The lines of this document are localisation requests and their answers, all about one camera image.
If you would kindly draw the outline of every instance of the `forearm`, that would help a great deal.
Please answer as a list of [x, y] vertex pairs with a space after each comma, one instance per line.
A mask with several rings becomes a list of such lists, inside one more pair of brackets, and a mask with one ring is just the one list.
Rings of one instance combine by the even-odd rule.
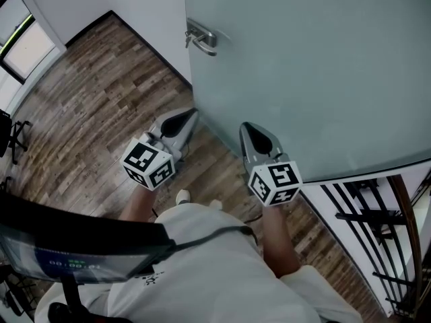
[[156, 197], [157, 190], [150, 191], [138, 185], [133, 191], [127, 206], [121, 213], [119, 220], [146, 223], [152, 215], [152, 208]]
[[279, 207], [263, 208], [263, 259], [278, 278], [301, 267]]

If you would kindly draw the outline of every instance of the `black baseboard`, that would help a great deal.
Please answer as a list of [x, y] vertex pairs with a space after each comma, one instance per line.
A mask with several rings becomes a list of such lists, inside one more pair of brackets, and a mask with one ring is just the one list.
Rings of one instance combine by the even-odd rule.
[[107, 17], [110, 15], [115, 15], [126, 28], [128, 28], [132, 33], [138, 37], [140, 41], [142, 41], [150, 50], [190, 89], [193, 90], [192, 85], [189, 83], [189, 81], [184, 78], [180, 72], [178, 72], [174, 66], [172, 66], [168, 60], [166, 60], [150, 43], [148, 43], [140, 34], [138, 34], [135, 29], [133, 29], [128, 23], [126, 23], [122, 17], [120, 17], [118, 14], [116, 14], [114, 11], [108, 11], [104, 15], [97, 18], [94, 22], [86, 26], [84, 29], [82, 29], [80, 32], [78, 32], [69, 42], [66, 43], [66, 48], [69, 48], [73, 43], [75, 43], [77, 40], [79, 40], [87, 31], [92, 29], [94, 26], [99, 24], [100, 22], [103, 22]]
[[79, 31], [69, 42], [65, 44], [66, 48], [70, 48], [70, 46], [77, 40], [79, 40], [86, 32], [90, 31], [90, 29], [94, 28], [94, 26], [103, 22], [107, 17], [113, 14], [114, 11], [107, 11], [104, 15], [101, 15], [99, 18], [97, 18], [94, 22], [88, 24], [84, 29]]
[[148, 43], [140, 34], [136, 32], [135, 29], [133, 29], [128, 23], [124, 21], [122, 17], [120, 17], [118, 14], [116, 14], [114, 11], [111, 11], [113, 15], [115, 15], [126, 28], [128, 28], [140, 41], [142, 41], [150, 50], [172, 71], [174, 74], [190, 89], [193, 90], [192, 85], [189, 83], [189, 81], [181, 75], [180, 72], [178, 72], [174, 66], [172, 66], [168, 60], [166, 60], [150, 43]]

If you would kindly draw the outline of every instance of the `person's right arm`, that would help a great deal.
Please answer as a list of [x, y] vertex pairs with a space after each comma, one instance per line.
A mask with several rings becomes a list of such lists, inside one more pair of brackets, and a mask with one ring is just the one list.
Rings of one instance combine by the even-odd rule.
[[325, 322], [362, 318], [312, 266], [301, 266], [280, 207], [263, 207], [263, 259], [275, 276], [312, 306]]

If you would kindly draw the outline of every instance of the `wooden handrail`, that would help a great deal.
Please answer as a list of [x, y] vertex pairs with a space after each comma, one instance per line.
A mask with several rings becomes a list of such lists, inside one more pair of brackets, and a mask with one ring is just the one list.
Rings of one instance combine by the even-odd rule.
[[[414, 310], [411, 318], [415, 318], [418, 313], [419, 306], [421, 304], [421, 290], [422, 290], [422, 253], [420, 250], [420, 241], [418, 226], [416, 225], [416, 219], [411, 206], [409, 194], [404, 185], [404, 181], [401, 175], [387, 177], [389, 184], [391, 185], [392, 191], [397, 199], [399, 208], [404, 215], [406, 220], [407, 233], [409, 235], [411, 254], [413, 256], [413, 264], [415, 269], [415, 282], [416, 282], [416, 293]], [[408, 274], [404, 274], [405, 279], [408, 279]]]

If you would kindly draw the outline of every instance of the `door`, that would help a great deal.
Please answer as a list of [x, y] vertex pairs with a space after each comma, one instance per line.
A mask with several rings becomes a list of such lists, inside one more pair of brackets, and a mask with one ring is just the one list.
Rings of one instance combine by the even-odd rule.
[[431, 0], [186, 0], [217, 36], [190, 44], [204, 120], [277, 135], [305, 182], [431, 158]]

